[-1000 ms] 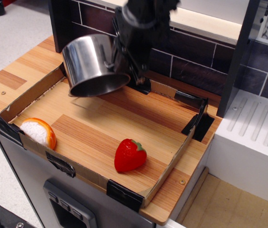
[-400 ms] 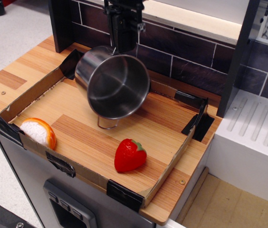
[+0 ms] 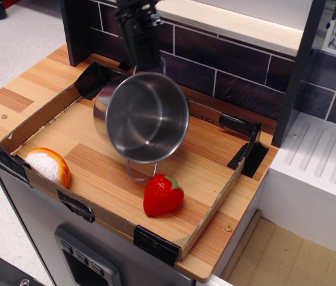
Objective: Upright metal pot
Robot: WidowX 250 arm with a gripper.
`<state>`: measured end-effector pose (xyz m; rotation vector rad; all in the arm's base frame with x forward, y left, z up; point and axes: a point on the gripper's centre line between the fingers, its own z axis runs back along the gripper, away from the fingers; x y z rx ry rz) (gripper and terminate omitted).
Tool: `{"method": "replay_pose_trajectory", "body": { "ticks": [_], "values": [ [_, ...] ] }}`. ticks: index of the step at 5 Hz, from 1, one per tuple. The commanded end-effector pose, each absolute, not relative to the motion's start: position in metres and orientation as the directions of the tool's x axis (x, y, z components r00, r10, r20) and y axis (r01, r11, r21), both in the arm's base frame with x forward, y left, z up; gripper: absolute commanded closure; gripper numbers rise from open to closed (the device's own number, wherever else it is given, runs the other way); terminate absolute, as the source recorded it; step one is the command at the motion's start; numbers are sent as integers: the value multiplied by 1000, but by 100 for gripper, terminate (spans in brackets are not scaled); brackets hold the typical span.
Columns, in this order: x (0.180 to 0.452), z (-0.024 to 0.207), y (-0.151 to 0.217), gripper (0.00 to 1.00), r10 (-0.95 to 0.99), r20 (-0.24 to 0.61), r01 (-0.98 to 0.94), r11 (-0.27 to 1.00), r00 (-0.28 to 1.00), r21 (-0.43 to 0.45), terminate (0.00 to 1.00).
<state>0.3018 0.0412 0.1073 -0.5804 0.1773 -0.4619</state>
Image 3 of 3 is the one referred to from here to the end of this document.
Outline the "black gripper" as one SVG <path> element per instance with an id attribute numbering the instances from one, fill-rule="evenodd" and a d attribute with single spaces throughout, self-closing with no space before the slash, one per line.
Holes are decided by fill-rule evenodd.
<path id="1" fill-rule="evenodd" d="M 157 26 L 163 22 L 156 10 L 158 1 L 116 1 L 116 20 L 131 62 L 139 70 L 156 68 L 161 63 Z"/>

